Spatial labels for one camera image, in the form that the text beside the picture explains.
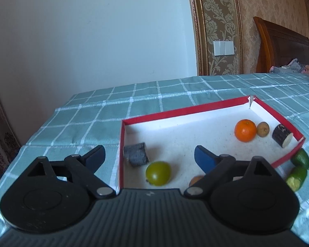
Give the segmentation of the orange tangerine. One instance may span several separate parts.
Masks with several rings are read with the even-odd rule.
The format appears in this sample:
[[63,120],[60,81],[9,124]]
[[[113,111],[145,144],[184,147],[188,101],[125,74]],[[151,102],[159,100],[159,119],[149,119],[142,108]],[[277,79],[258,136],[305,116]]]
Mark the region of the orange tangerine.
[[240,120],[234,128],[235,137],[241,142],[252,141],[257,134],[257,127],[255,123],[249,119]]

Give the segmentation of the green tomato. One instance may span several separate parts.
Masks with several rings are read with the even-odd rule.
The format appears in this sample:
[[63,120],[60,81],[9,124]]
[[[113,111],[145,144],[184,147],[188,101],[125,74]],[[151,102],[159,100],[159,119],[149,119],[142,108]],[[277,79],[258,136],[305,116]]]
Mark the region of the green tomato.
[[146,169],[146,181],[153,186],[164,186],[169,183],[172,169],[169,163],[157,161]]

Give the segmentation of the red cardboard box lid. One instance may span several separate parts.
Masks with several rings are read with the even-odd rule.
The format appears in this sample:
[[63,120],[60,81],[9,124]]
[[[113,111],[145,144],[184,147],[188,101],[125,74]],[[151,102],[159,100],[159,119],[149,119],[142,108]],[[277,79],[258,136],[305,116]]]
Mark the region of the red cardboard box lid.
[[[255,124],[266,122],[270,132],[282,124],[292,135],[284,148],[271,134],[244,143],[234,135],[235,125],[242,119]],[[165,161],[172,168],[171,179],[164,188],[184,191],[193,177],[203,174],[194,158],[198,145],[216,155],[230,154],[238,161],[262,156],[276,168],[301,149],[304,142],[304,135],[284,116],[251,95],[125,119],[120,149],[144,143],[150,162]]]

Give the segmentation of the brown longan fruit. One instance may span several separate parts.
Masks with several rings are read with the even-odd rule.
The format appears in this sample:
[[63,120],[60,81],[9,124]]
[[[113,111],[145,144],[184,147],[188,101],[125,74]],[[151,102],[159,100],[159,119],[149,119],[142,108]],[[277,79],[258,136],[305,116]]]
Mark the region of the brown longan fruit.
[[259,137],[266,137],[270,132],[270,126],[266,122],[260,122],[257,126],[257,135]]

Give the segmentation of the green cucumber piece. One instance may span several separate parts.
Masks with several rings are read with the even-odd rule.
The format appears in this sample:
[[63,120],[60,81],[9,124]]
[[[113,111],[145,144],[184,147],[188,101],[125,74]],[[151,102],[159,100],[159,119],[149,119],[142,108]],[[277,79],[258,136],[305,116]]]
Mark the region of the green cucumber piece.
[[294,166],[309,170],[309,156],[303,148],[299,149],[290,160]]
[[308,170],[306,168],[296,166],[288,175],[286,183],[294,192],[296,192],[302,187],[307,175]]

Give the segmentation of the gold framed wallpaper panel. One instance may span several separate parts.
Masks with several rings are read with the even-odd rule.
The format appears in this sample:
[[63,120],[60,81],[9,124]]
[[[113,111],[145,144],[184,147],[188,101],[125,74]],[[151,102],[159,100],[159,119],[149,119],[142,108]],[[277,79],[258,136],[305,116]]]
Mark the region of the gold framed wallpaper panel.
[[[194,26],[198,76],[243,74],[239,0],[189,0]],[[234,43],[233,55],[214,55],[215,41]]]

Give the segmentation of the pink grey clothes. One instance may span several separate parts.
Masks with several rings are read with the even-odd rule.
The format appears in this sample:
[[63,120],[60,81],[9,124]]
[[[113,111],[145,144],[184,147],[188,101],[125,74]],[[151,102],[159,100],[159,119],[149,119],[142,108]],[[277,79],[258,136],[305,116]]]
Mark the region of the pink grey clothes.
[[304,65],[298,62],[298,59],[293,59],[287,65],[276,67],[272,66],[269,73],[281,73],[281,74],[307,74],[309,75],[309,65]]

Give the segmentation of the wooden headboard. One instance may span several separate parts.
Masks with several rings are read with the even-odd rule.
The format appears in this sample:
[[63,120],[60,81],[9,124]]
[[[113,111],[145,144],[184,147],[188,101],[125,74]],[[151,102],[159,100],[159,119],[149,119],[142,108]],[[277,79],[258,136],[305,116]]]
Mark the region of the wooden headboard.
[[309,65],[308,37],[260,17],[253,19],[261,37],[257,73],[268,73],[272,66],[281,67],[293,59]]

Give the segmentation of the white wall switch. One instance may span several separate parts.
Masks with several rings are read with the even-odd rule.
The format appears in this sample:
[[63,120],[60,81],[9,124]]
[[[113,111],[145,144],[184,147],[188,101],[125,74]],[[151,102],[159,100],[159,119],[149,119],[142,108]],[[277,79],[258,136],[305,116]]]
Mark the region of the white wall switch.
[[233,41],[213,41],[214,56],[234,55]]

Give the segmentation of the green plaid tablecloth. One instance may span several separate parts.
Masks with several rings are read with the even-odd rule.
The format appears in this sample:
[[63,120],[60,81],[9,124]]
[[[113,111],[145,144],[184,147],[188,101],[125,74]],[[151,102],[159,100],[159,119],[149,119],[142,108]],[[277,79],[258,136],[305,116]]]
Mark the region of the green plaid tablecloth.
[[[5,191],[38,156],[61,160],[84,154],[97,145],[106,159],[97,175],[114,184],[123,119],[255,95],[288,119],[303,135],[309,155],[309,76],[304,74],[244,74],[197,76],[99,89],[74,95],[57,108],[22,146],[0,179]],[[301,210],[293,232],[309,242],[309,173],[297,192]],[[0,213],[0,237],[7,230]]]

